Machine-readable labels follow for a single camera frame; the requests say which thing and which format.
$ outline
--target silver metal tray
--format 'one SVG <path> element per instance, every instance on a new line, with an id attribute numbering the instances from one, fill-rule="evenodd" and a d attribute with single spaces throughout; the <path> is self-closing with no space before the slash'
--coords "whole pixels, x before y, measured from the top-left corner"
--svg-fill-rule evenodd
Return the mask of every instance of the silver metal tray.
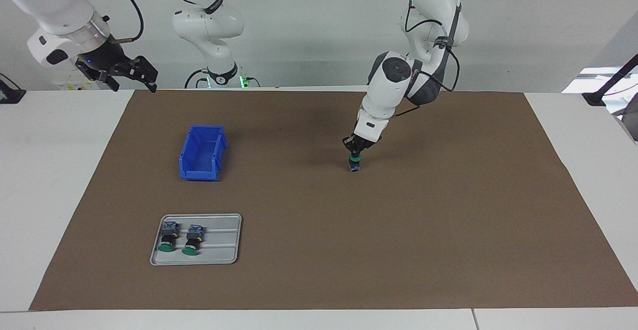
<path id="1" fill-rule="evenodd" d="M 169 253 L 158 250 L 161 243 L 160 230 L 165 221 L 175 221 L 180 224 L 175 249 Z M 200 249 L 194 256 L 182 253 L 190 225 L 201 225 L 204 228 Z M 240 230 L 241 215 L 239 214 L 165 215 L 159 221 L 155 245 L 151 253 L 151 264 L 153 266 L 233 264 L 237 260 L 237 251 L 239 251 Z"/>

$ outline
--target blue plastic container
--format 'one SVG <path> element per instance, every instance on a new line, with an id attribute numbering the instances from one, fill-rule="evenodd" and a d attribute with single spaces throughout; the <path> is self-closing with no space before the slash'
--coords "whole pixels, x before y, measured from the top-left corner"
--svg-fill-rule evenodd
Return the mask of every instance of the blue plastic container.
<path id="1" fill-rule="evenodd" d="M 179 156 L 180 176 L 187 180 L 217 180 L 224 149 L 223 126 L 191 126 Z"/>

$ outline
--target black stand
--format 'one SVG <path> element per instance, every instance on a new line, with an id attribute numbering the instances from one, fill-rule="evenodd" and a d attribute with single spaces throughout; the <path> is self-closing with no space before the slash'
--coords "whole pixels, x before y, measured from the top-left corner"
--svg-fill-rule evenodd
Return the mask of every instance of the black stand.
<path id="1" fill-rule="evenodd" d="M 12 89 L 0 80 L 0 92 L 4 95 L 4 98 L 0 99 L 0 105 L 14 105 L 22 100 L 22 97 L 27 91 L 23 89 Z"/>
<path id="2" fill-rule="evenodd" d="M 633 59 L 629 60 L 629 62 L 627 62 L 627 64 L 625 64 L 620 71 L 618 71 L 611 80 L 607 81 L 598 91 L 594 93 L 583 93 L 585 101 L 587 101 L 590 106 L 606 106 L 606 104 L 602 101 L 603 96 L 611 89 L 611 87 L 614 87 L 616 83 L 625 78 L 625 76 L 627 76 L 636 66 L 638 66 L 638 54 L 635 55 Z"/>

